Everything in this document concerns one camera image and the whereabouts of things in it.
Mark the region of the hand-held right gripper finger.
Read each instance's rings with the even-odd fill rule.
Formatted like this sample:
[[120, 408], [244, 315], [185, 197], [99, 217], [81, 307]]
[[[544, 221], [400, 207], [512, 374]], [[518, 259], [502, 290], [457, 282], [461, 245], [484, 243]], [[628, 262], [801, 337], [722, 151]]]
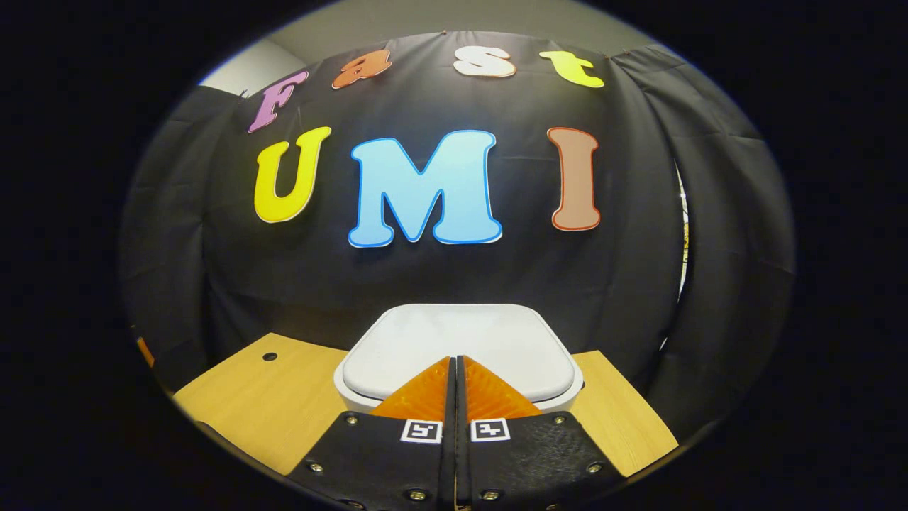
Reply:
[[470, 510], [580, 510], [625, 482], [580, 421], [544, 413], [456, 358], [456, 502]]
[[455, 418], [456, 362], [444, 356], [375, 410], [338, 414], [288, 479], [356, 510], [448, 509]]

